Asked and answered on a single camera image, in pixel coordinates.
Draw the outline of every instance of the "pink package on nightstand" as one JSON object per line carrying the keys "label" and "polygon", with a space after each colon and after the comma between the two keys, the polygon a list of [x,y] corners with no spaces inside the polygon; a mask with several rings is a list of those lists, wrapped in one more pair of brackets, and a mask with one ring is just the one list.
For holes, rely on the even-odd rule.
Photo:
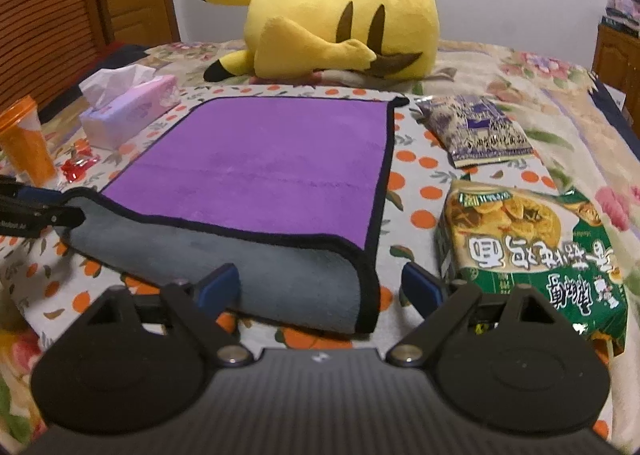
{"label": "pink package on nightstand", "polygon": [[175,84],[172,74],[158,76],[131,87],[105,107],[85,110],[80,114],[80,122],[89,143],[97,148],[117,150],[178,104]]}

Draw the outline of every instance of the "orange cup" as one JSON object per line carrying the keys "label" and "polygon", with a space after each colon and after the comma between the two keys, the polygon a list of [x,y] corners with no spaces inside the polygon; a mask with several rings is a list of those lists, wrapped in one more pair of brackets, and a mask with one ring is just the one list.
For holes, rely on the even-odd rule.
{"label": "orange cup", "polygon": [[0,112],[0,148],[11,161],[18,178],[27,174],[38,188],[56,178],[56,168],[42,135],[38,105],[31,96]]}

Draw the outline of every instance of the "pikachu plush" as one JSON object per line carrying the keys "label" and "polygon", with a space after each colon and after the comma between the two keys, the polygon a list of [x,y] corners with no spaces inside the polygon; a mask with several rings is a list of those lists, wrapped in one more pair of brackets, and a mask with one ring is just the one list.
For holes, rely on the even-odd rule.
{"label": "pikachu plush", "polygon": [[342,69],[407,80],[433,67],[440,35],[435,0],[204,0],[249,6],[246,50],[205,72],[220,81],[255,71],[267,79]]}

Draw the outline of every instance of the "snack bag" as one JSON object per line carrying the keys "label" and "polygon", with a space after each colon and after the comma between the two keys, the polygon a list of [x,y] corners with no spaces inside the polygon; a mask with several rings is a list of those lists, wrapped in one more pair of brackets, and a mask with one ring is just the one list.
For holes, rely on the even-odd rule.
{"label": "snack bag", "polygon": [[428,96],[416,100],[456,168],[509,161],[533,154],[524,131],[488,98]]}
{"label": "snack bag", "polygon": [[502,294],[530,283],[578,333],[624,350],[622,275],[597,210],[579,191],[551,196],[455,180],[436,247],[444,280]]}

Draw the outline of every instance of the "wooden slat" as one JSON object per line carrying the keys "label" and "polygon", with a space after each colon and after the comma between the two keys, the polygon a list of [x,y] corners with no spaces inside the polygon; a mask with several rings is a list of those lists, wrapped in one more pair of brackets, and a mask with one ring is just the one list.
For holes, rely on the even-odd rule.
{"label": "wooden slat", "polygon": [[104,46],[97,14],[96,0],[0,0],[0,110],[68,88]]}

